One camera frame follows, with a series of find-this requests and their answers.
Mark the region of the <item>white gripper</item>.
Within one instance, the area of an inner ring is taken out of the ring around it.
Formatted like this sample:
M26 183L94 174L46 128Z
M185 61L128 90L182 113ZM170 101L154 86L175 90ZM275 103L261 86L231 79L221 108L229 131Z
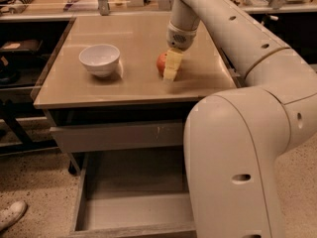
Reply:
M179 25L169 22L166 32L167 44L171 47L166 52L163 79L174 81L180 68L183 52L188 50L197 32L196 25Z

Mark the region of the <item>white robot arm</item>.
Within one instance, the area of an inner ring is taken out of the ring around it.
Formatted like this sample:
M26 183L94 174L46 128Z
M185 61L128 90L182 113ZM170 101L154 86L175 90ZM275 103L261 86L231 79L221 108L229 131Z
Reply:
M174 0L167 42L203 24L243 78L190 111L184 158L197 238L284 238L274 162L316 132L316 73L229 0Z

